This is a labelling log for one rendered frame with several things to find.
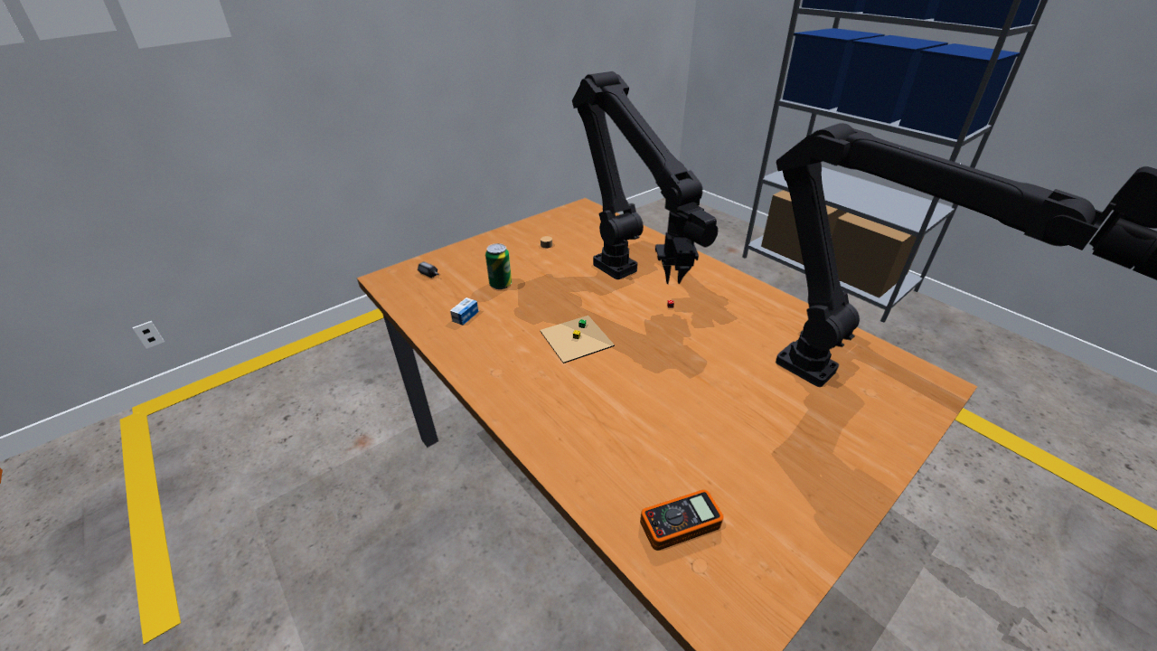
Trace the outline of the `beige flat mat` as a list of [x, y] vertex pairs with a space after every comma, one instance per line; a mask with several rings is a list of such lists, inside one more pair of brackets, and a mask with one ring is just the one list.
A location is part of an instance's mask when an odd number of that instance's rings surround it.
[[[587, 321], [584, 328], [578, 328], [578, 320]], [[573, 338], [574, 330], [581, 331], [578, 339]], [[610, 338], [605, 336], [604, 331], [598, 328], [597, 323], [591, 320], [589, 315], [539, 331], [563, 363], [616, 346], [610, 341]]]

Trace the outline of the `green soda can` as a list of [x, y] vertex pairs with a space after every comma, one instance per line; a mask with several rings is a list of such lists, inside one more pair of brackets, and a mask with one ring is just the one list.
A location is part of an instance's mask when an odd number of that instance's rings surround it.
[[510, 257], [507, 246], [496, 243], [487, 247], [486, 265], [489, 278], [489, 286], [495, 289], [504, 289], [513, 284], [510, 275]]

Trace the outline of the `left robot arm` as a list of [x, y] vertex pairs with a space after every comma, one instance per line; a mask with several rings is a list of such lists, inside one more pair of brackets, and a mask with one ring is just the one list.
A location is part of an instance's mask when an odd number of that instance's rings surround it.
[[1152, 167], [1138, 168], [1100, 212], [1086, 198], [1007, 180], [860, 131], [843, 123], [817, 130], [776, 160], [778, 172], [784, 172], [793, 197], [809, 305], [799, 339], [778, 352], [776, 361], [818, 386], [839, 367], [830, 349], [843, 347], [842, 339], [854, 338], [852, 333], [860, 321], [838, 276], [821, 162], [877, 175], [958, 204], [1052, 246], [1083, 250], [1090, 244], [1095, 256], [1129, 271], [1157, 238], [1152, 230], [1157, 228], [1157, 169]]

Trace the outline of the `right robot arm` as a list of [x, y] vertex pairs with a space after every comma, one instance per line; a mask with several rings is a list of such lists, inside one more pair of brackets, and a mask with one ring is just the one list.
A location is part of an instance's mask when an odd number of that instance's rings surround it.
[[[584, 124], [602, 191], [604, 212], [599, 212], [599, 231], [604, 247], [602, 254], [594, 256], [594, 262], [616, 276], [638, 269], [638, 262], [629, 257], [628, 241], [639, 239], [644, 229], [634, 204], [626, 201], [622, 191], [605, 120], [605, 114], [609, 114], [653, 172], [654, 180], [662, 190], [661, 194], [666, 197], [668, 232], [678, 235], [678, 238], [665, 234], [665, 257], [675, 257], [676, 271], [690, 272], [697, 254], [694, 242], [702, 247], [712, 246], [718, 238], [718, 220], [699, 206], [701, 183], [695, 173], [668, 151], [659, 136], [654, 134], [653, 127], [644, 123], [644, 117], [639, 114], [638, 108], [627, 97], [628, 91], [629, 87], [616, 71], [602, 71], [581, 80], [573, 98], [573, 108], [578, 108]], [[616, 212], [622, 210], [622, 214], [616, 216]]]

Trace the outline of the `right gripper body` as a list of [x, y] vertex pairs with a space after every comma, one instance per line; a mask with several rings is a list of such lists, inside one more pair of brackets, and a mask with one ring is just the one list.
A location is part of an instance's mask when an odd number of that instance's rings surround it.
[[[669, 234], [669, 235], [673, 236], [673, 238], [678, 238], [678, 235], [676, 235], [676, 234]], [[694, 250], [697, 252], [695, 259], [698, 260], [699, 259], [699, 254], [698, 254], [697, 247], [695, 246], [693, 246], [693, 247], [694, 247]], [[675, 257], [665, 257], [663, 249], [664, 249], [664, 244], [656, 244], [656, 246], [654, 246], [654, 252], [657, 252], [657, 259], [659, 260], [659, 262], [662, 260], [662, 262], [664, 265], [675, 265]]]

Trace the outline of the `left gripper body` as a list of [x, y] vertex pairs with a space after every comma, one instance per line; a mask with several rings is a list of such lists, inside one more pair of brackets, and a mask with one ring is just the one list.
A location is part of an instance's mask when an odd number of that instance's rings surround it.
[[1149, 262], [1149, 260], [1147, 260], [1149, 259], [1150, 256], [1154, 254], [1154, 249], [1156, 247], [1157, 247], [1157, 238], [1156, 241], [1154, 241], [1152, 246], [1145, 251], [1145, 254], [1140, 259], [1140, 262], [1133, 265], [1133, 271], [1141, 273], [1141, 275], [1145, 275], [1145, 278], [1154, 278], [1157, 280], [1157, 264]]

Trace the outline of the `orange digital multimeter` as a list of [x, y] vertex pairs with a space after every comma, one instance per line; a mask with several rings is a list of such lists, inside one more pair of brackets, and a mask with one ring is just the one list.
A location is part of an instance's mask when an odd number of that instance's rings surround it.
[[707, 490], [642, 508], [640, 519], [654, 552], [718, 531], [722, 521], [723, 515]]

